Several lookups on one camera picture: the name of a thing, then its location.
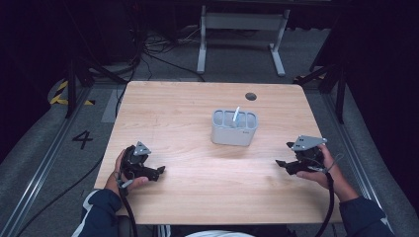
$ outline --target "table leg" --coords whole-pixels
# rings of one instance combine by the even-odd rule
[[[285,71],[283,63],[281,61],[280,54],[278,53],[278,49],[280,48],[280,44],[281,44],[281,40],[283,39],[284,31],[286,30],[289,15],[290,15],[290,10],[284,11],[283,18],[282,18],[280,26],[278,28],[277,41],[275,43],[270,44],[270,50],[271,50],[272,58],[274,59],[275,68],[277,69],[278,75],[281,76],[281,77],[286,75],[286,71]]]
[[[206,56],[207,56],[207,42],[206,42],[206,6],[203,6],[201,12],[201,45],[200,54],[198,55],[198,68],[197,72],[204,74],[206,71]]]

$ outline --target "dark jacket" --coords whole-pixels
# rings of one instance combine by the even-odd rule
[[[82,222],[73,236],[118,236],[116,212],[122,207],[120,198],[110,190],[94,191],[83,203]],[[340,203],[345,230],[349,237],[394,236],[381,219],[384,212],[372,200],[358,197]]]

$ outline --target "table surface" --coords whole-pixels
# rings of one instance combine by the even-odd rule
[[[213,111],[238,106],[258,116],[251,144],[212,143]],[[152,152],[145,166],[166,170],[128,195],[138,224],[321,223],[328,191],[275,162],[295,161],[286,143],[301,134],[321,136],[297,85],[130,82],[95,188],[120,152],[141,141]],[[330,221],[341,221],[337,203]]]

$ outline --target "black cable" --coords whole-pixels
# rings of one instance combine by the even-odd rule
[[[156,57],[156,56],[154,56],[154,55],[151,55],[151,54],[149,54],[149,53],[147,53],[147,52],[146,52],[145,54],[147,54],[148,56],[150,56],[150,57],[152,57],[152,58],[155,58],[155,59],[157,59],[157,60],[159,60],[159,61],[161,61],[161,62],[164,62],[164,63],[167,63],[167,64],[169,64],[169,65],[172,65],[172,66],[174,66],[174,67],[177,67],[177,68],[180,68],[180,69],[183,69],[183,70],[186,70],[186,71],[192,72],[192,73],[194,73],[195,75],[197,75],[197,76],[201,79],[201,81],[202,81],[202,82],[206,82],[206,80],[204,79],[204,77],[203,77],[203,76],[201,76],[200,74],[198,74],[196,71],[193,71],[193,70],[191,70],[191,69],[188,69],[188,68],[185,68],[185,67],[181,67],[181,66],[178,66],[178,65],[176,65],[176,64],[173,64],[173,63],[171,63],[171,62],[165,61],[165,60],[163,60],[163,59],[161,59],[161,58],[158,58],[158,57]]]
[[[135,70],[136,70],[136,68],[132,68],[131,75],[129,76],[129,79],[126,83],[129,83],[130,81],[132,81],[133,75],[135,74]],[[126,93],[126,85],[124,86],[124,90],[119,97],[118,97],[118,90],[117,90],[118,100],[117,100],[117,105],[115,106],[115,118],[118,116],[118,110],[119,110],[119,107],[120,107],[121,99],[123,98],[125,93]]]
[[[67,194],[67,192],[69,192],[70,190],[72,190],[74,187],[76,187],[78,184],[80,184],[80,182],[82,182],[84,179],[86,179],[86,177],[88,177],[98,166],[99,164],[102,162],[102,160],[104,159],[104,156],[102,156],[97,162],[96,164],[92,167],[92,169],[90,169],[82,178],[80,178],[76,183],[74,183],[72,186],[70,186],[69,188],[67,188],[64,192],[62,192],[61,194],[59,194],[56,198],[54,198],[52,201],[50,201],[46,206],[44,206],[40,211],[38,211],[37,214],[35,214],[25,225],[24,227],[22,227],[21,231],[19,231],[19,233],[16,235],[16,237],[21,236],[21,234],[25,231],[26,228],[28,228],[28,226],[31,225],[31,223],[39,216],[41,215],[48,207],[50,207],[52,204],[54,204],[58,199],[60,199],[61,197],[63,197],[65,194]]]
[[[153,76],[153,73],[151,73],[151,70],[150,70],[150,64],[148,64],[148,62],[144,58],[141,57],[141,59],[147,65],[147,70],[148,70],[148,74],[149,74],[149,76],[147,78],[147,81],[149,81],[151,79],[151,77]]]
[[[122,75],[122,74],[125,74],[125,73],[127,73],[127,72],[130,72],[133,68],[137,67],[137,66],[138,66],[138,64],[139,64],[139,61],[138,61],[138,60],[136,60],[136,61],[134,62],[134,64],[129,65],[128,67],[123,68],[123,69],[119,69],[119,70],[116,70],[116,71],[112,71],[112,73],[114,73],[115,75]],[[91,73],[94,77],[97,77],[97,78],[107,77],[106,75],[104,75],[103,73],[100,73],[100,72],[90,71],[90,73]]]
[[[186,44],[194,41],[194,38],[196,37],[196,34],[198,32],[199,32],[199,29],[196,29],[196,30],[192,31],[191,33],[188,33],[188,35],[185,38],[176,39],[175,42],[171,42],[169,40],[166,40],[164,37],[160,36],[159,34],[148,35],[146,40],[145,40],[147,42],[147,44],[146,44],[147,50],[148,50],[149,53],[153,52],[155,54],[162,53],[162,52],[163,53],[169,52],[176,47],[186,45]],[[149,47],[155,47],[155,46],[161,46],[161,49],[150,49],[149,48]]]
[[[117,179],[118,191],[120,192],[121,200],[123,201],[123,204],[126,207],[126,211],[128,212],[129,220],[131,222],[133,237],[138,237],[138,233],[136,232],[135,217],[132,213],[132,209],[129,205],[129,202],[126,199],[126,196],[128,195],[128,190],[127,190],[127,187],[122,187],[123,185],[122,181],[123,181],[123,164],[121,164],[120,171],[118,172],[118,179]]]
[[[330,195],[329,209],[327,210],[326,218],[324,218],[323,224],[321,225],[315,237],[320,237],[323,234],[324,230],[327,227],[327,224],[329,223],[330,217],[332,216],[333,207],[335,205],[335,191],[333,189],[333,178],[329,172],[326,172],[325,175],[327,177],[327,184],[329,186],[329,195]]]
[[[95,70],[99,71],[100,73],[106,75],[107,77],[109,77],[110,79],[114,80],[115,82],[119,83],[119,84],[126,84],[127,81],[122,79],[121,77],[115,75],[114,73],[112,73],[111,71],[109,71],[108,69],[106,69],[105,67],[99,66],[93,62],[91,62],[89,59],[84,58],[82,56],[79,56],[77,59],[79,59],[81,62],[83,62],[85,65],[94,68]]]
[[[138,237],[138,233],[136,232],[135,218],[133,216],[132,209],[121,188],[120,188],[120,196],[121,196],[121,200],[123,201],[124,206],[126,207],[126,211],[128,212],[129,220],[131,222],[133,237]]]

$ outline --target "white stand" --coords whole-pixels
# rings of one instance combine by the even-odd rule
[[[270,51],[274,58],[278,75],[285,76],[286,72],[278,49],[287,26],[289,14],[290,10],[286,10],[283,15],[207,13],[206,6],[203,6],[201,12],[201,45],[197,72],[204,74],[206,68],[207,29],[259,30],[278,32],[276,42],[270,44]]]

